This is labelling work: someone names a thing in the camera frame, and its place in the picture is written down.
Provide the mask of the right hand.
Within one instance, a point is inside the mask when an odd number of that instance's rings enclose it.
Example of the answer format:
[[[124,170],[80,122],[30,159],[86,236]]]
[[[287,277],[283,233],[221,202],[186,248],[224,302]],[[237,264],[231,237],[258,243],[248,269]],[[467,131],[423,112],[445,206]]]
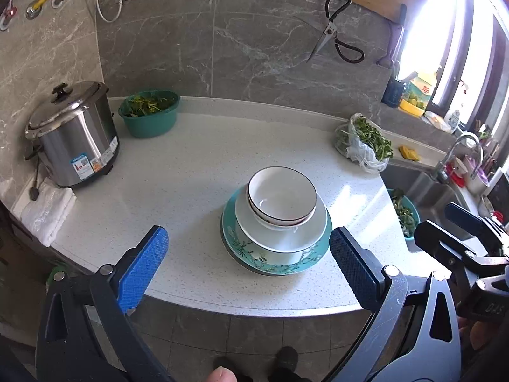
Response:
[[[498,333],[500,323],[473,321],[464,317],[457,317],[461,347],[463,351],[472,348],[479,351],[484,348]]]

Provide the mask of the left hand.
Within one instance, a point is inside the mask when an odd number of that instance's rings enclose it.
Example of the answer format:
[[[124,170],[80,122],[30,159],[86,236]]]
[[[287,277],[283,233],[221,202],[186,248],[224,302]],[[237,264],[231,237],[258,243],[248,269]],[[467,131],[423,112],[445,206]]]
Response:
[[[228,368],[219,366],[207,378],[206,382],[236,382],[235,374]]]

